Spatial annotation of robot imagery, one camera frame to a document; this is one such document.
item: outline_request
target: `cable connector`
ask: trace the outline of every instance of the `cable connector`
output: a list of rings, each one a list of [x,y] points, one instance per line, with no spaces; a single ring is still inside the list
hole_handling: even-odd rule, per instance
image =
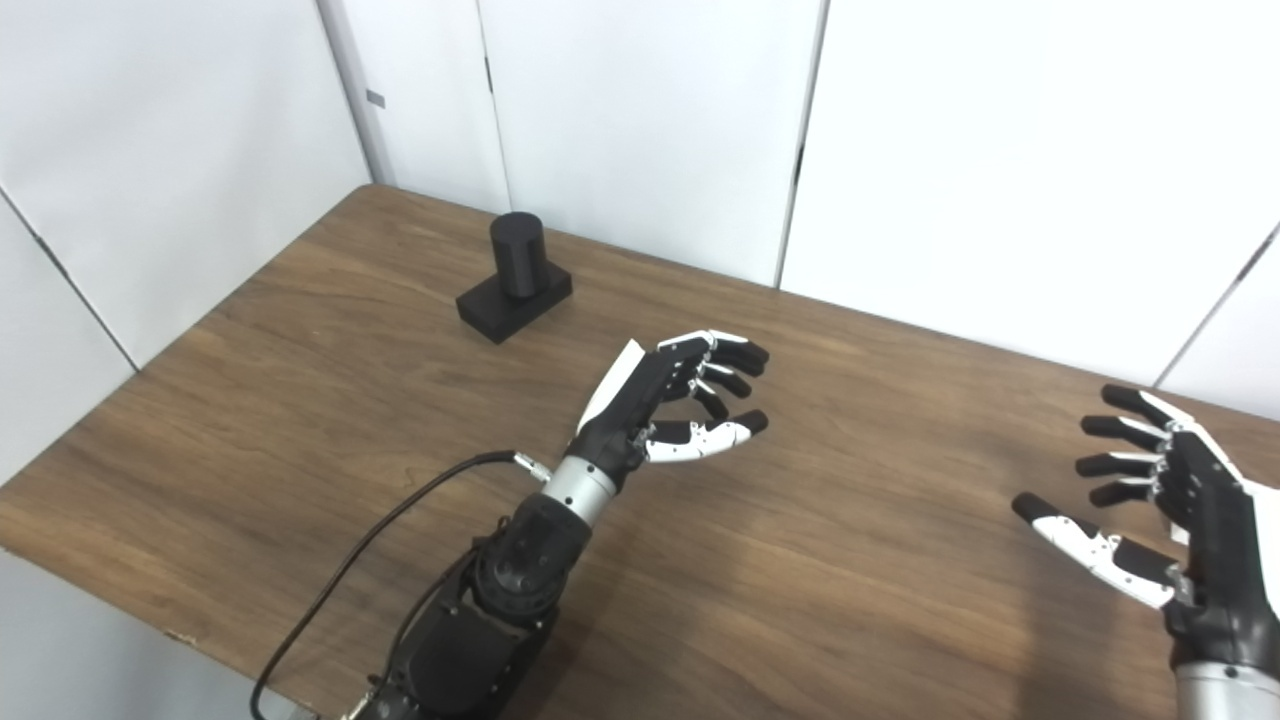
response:
[[[520,465],[534,477],[535,480],[547,484],[552,479],[552,470],[547,465],[534,460],[524,452],[516,454],[516,465]]]

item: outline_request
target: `robotic finger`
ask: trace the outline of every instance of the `robotic finger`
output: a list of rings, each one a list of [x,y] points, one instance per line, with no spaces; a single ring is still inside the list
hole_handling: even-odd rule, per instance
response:
[[[768,427],[768,416],[759,410],[707,424],[655,420],[645,452],[650,462],[698,460],[742,445]]]
[[[1116,534],[1105,534],[1087,520],[1066,515],[1037,495],[1014,498],[1014,512],[1041,537],[1061,550],[1100,580],[1155,609],[1174,597],[1178,561]]]

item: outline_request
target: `white wall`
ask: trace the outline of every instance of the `white wall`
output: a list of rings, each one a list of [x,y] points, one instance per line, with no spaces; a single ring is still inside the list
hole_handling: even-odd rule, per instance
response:
[[[1155,382],[1280,211],[1276,27],[833,0],[782,288]]]
[[[1275,242],[1160,387],[1280,420],[1280,250]]]
[[[252,683],[0,551],[0,717],[248,719]],[[296,706],[268,693],[271,720]]]
[[[819,0],[480,0],[512,206],[772,284]]]
[[[320,8],[378,182],[509,211],[475,3],[320,0]]]
[[[0,196],[0,484],[131,372]]]
[[[312,0],[0,0],[0,186],[141,365],[367,182]]]

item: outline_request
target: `robotic hand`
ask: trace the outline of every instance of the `robotic hand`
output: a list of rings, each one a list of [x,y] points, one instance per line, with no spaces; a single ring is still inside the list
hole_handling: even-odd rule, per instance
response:
[[[1155,503],[1174,537],[1189,541],[1187,568],[1032,493],[1019,495],[1014,511],[1105,583],[1164,612],[1180,717],[1280,717],[1280,491],[1245,479],[1204,428],[1172,405],[1111,384],[1102,400],[1146,421],[1088,416],[1084,432],[1144,452],[1076,461],[1085,478],[1121,475],[1094,488],[1089,501]]]
[[[699,331],[645,352],[627,343],[591,396],[556,471],[515,461],[543,480],[489,537],[477,538],[406,619],[385,678],[347,720],[495,717],[536,659],[558,616],[568,573],[591,528],[645,461],[698,460],[768,427],[759,410],[728,418],[708,383],[739,397],[769,354],[746,338]],[[653,420],[662,402],[694,397],[712,420]]]

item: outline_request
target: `wooden table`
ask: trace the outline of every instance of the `wooden table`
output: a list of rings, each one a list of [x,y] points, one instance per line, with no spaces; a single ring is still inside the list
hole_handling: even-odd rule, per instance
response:
[[[0,544],[255,675],[352,542],[475,452],[554,462],[627,338],[773,352],[772,427],[632,475],[508,717],[1171,717],[1160,616],[1039,541],[1103,378],[549,233],[575,295],[502,346],[453,299],[489,215],[366,187],[0,491]],[[1247,474],[1280,425],[1194,402]],[[689,404],[687,414],[699,411]],[[274,683],[333,717],[411,600],[535,489],[489,466],[374,546]]]

